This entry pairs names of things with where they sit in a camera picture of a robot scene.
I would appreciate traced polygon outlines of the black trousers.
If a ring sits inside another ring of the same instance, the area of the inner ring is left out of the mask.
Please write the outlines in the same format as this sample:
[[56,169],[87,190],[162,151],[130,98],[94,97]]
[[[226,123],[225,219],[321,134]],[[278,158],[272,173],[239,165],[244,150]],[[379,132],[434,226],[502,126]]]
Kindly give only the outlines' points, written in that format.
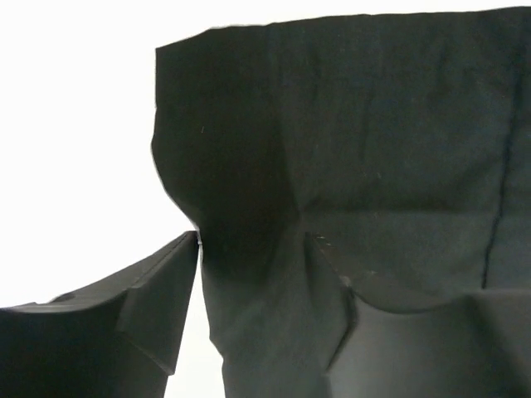
[[441,299],[530,293],[530,10],[211,29],[156,51],[228,397],[333,397],[305,237]]

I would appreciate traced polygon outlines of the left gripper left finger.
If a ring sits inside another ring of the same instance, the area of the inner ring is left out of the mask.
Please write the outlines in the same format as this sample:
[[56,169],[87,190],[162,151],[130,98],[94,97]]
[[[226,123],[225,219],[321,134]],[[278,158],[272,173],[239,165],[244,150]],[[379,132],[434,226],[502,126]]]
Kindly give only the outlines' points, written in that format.
[[197,267],[183,233],[49,303],[1,311],[4,397],[161,397],[176,370]]

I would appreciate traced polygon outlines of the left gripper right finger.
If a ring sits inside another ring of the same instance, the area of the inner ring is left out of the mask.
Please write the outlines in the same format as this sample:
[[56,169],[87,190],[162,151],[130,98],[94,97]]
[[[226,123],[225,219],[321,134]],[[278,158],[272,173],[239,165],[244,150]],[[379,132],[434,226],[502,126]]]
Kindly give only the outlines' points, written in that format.
[[529,291],[429,296],[313,234],[305,261],[331,396],[529,396]]

